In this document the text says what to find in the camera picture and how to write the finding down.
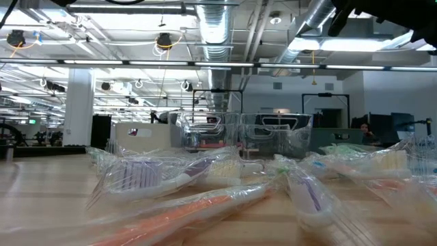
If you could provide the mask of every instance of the wooden table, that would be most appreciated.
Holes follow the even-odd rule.
[[[87,221],[94,215],[86,213],[84,207],[97,181],[85,155],[16,159],[14,165],[0,163],[0,229],[55,227]],[[368,190],[347,180],[327,185],[347,208],[364,219],[374,245],[437,244],[430,234],[404,221]],[[353,245],[347,240],[329,243],[303,232],[284,191],[181,244]]]

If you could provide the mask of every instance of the pipe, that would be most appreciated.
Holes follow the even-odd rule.
[[[253,36],[255,35],[255,29],[257,28],[257,24],[258,24],[259,14],[261,14],[262,1],[263,0],[258,0],[257,5],[255,6],[251,30],[249,31],[249,35],[247,36],[247,42],[246,42],[246,47],[244,48],[244,55],[243,55],[242,62],[245,62],[247,56],[249,55],[249,50],[252,45]]]
[[[252,48],[252,53],[251,56],[249,57],[249,61],[253,61],[253,58],[255,58],[255,54],[258,50],[258,46],[259,46],[259,41],[261,41],[262,38],[262,34],[264,32],[264,28],[266,27],[267,21],[270,18],[270,11],[272,10],[272,6],[273,6],[274,0],[268,0],[267,2],[267,6],[264,9],[264,17],[261,21],[261,25],[259,26],[258,32],[257,32],[257,37],[255,39],[255,43],[253,44],[253,48]]]
[[[227,45],[231,23],[231,8],[224,5],[196,5],[199,17],[202,43]],[[203,48],[205,60],[208,62],[226,62],[229,59],[229,48],[226,46],[207,46]],[[228,70],[208,70],[210,89],[227,89],[230,81]],[[212,108],[223,108],[223,97],[211,93]]]
[[[335,11],[335,6],[331,0],[313,0],[308,7],[308,11],[305,12],[305,18],[301,23],[297,18],[293,20],[291,33],[289,35],[292,37],[290,44],[293,42],[294,38],[306,31],[311,29],[322,28],[324,23],[329,19],[329,17]],[[288,47],[282,52],[282,54],[274,61],[280,64],[290,64],[296,60],[301,51],[289,49]],[[277,77],[280,74],[290,75],[291,70],[284,69],[274,69],[271,72],[272,77]]]

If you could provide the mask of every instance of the plastic container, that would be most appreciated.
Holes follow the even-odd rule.
[[[274,154],[302,159],[309,149],[312,115],[243,113],[240,140],[243,158],[272,159]]]
[[[238,139],[238,113],[175,112],[180,145],[187,150],[234,146]]]

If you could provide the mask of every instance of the white column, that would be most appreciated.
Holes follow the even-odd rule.
[[[95,86],[93,70],[70,69],[64,122],[64,146],[88,146],[91,143]]]

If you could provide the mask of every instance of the ventilation duct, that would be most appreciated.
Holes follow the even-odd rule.
[[[294,38],[302,33],[317,29],[318,33],[321,33],[323,24],[329,19],[329,16],[333,14],[335,7],[331,0],[313,0],[308,7],[308,11],[302,16],[294,18],[292,26],[289,30],[289,37],[291,42]],[[298,57],[300,50],[289,49],[288,47],[282,52],[282,54],[276,59],[276,63],[290,64]],[[277,77],[279,75],[290,75],[291,71],[284,69],[274,69],[271,76]]]
[[[200,20],[202,42],[208,44],[203,48],[205,60],[208,62],[227,62],[229,47],[225,47],[225,45],[229,42],[231,8],[224,5],[197,5],[196,11]],[[210,89],[229,89],[229,76],[230,71],[228,70],[211,68],[208,71]],[[228,97],[228,94],[212,94],[211,109],[225,111],[227,103],[224,99]]]

